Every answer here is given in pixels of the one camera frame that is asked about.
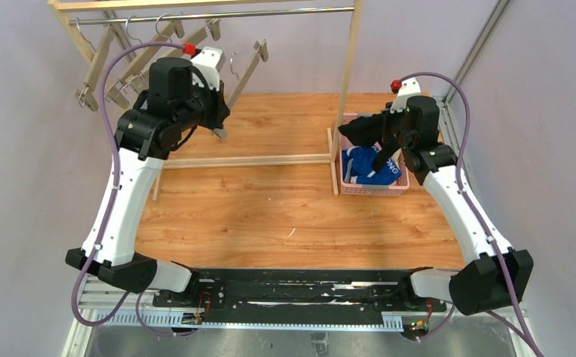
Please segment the blue underwear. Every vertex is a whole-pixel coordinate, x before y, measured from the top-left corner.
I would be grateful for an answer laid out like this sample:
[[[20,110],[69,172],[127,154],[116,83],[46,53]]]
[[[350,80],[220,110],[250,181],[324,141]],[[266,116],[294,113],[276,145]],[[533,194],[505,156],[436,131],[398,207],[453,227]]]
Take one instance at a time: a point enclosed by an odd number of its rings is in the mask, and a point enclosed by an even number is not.
[[[374,170],[372,163],[379,153],[380,148],[376,145],[371,147],[351,146],[342,150],[343,182],[377,186],[394,184],[402,176],[402,171],[392,158],[386,161],[385,166],[380,171]]]

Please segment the beige clip hanger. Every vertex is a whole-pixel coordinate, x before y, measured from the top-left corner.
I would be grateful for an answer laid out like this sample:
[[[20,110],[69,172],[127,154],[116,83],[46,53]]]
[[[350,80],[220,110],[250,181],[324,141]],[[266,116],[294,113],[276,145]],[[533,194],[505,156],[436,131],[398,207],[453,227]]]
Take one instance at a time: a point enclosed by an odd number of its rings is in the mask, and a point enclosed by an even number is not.
[[[159,22],[164,16],[169,16],[169,14],[166,13],[158,17],[155,23],[156,35],[151,39],[151,42],[172,42],[172,35],[176,35],[180,39],[185,35],[185,30],[180,19],[168,21],[166,25],[161,27]],[[158,51],[158,46],[142,48],[141,52],[122,72],[118,80],[105,91],[105,99],[109,102],[112,101],[116,103],[121,108],[130,106],[124,94],[130,90],[144,90],[144,87],[147,85],[147,78],[143,74],[143,70]]]

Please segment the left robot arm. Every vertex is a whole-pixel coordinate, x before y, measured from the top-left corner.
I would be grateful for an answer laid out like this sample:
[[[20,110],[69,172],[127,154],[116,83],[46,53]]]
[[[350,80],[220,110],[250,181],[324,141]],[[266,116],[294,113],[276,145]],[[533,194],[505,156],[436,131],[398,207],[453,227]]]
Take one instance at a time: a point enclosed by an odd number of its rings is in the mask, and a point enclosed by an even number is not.
[[[118,120],[115,157],[93,231],[68,250],[67,265],[127,292],[147,289],[189,294],[197,274],[180,263],[156,260],[135,250],[138,223],[153,182],[169,155],[198,127],[222,129],[230,109],[220,69],[223,61],[198,54],[163,57],[149,68],[149,86]]]

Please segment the black underwear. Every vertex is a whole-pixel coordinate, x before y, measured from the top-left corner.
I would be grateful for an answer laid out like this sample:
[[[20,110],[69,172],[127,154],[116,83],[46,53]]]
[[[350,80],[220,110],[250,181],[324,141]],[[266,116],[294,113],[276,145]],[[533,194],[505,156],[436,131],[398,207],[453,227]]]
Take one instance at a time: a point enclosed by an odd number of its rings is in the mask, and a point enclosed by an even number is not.
[[[380,151],[371,162],[371,169],[379,173],[386,165],[387,160],[394,154],[395,148],[391,136],[388,134],[387,119],[384,114],[359,116],[338,127],[341,135],[345,136],[353,145],[359,147],[372,147],[380,145]]]

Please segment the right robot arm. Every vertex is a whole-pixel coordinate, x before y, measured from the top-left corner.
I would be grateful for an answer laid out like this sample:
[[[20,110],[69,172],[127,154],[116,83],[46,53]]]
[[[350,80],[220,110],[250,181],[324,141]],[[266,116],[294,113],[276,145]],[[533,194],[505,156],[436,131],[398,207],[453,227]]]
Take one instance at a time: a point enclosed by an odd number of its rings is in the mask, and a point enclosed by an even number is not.
[[[436,100],[421,94],[397,95],[383,115],[384,138],[399,146],[408,170],[436,201],[465,263],[458,271],[411,271],[406,279],[409,294],[450,302],[464,315],[518,308],[533,258],[526,250],[516,250],[490,221],[455,151],[440,141]]]

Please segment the hanger holding black underwear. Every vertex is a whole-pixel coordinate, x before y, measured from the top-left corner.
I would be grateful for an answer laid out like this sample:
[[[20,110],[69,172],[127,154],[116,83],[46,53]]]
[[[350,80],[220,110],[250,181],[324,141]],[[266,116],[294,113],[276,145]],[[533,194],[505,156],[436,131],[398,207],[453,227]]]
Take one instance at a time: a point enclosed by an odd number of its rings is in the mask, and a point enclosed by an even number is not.
[[[262,43],[256,41],[253,47],[254,47],[254,54],[252,55],[252,58],[250,59],[246,69],[241,74],[236,73],[232,66],[233,59],[238,54],[238,52],[235,51],[229,59],[229,71],[231,72],[231,74],[234,74],[237,78],[237,85],[230,92],[230,94],[227,97],[225,97],[225,101],[230,110],[234,108],[236,102],[238,101],[244,88],[248,84],[248,81],[250,80],[255,69],[257,68],[259,62],[266,62],[268,60],[269,55],[266,40],[263,40]],[[213,135],[216,135],[221,140],[225,140],[227,138],[227,130],[225,129],[225,124],[223,129],[214,129],[211,130],[211,133]]]

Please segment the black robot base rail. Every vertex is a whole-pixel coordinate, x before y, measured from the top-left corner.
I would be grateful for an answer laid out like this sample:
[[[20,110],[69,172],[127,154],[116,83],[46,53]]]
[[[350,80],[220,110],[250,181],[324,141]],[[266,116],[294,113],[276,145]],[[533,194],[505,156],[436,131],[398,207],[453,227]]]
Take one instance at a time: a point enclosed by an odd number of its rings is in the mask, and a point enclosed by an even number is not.
[[[414,297],[397,269],[201,268],[186,292],[150,289],[141,308],[167,311],[174,332],[192,329],[314,329],[398,332],[414,338],[446,312]]]

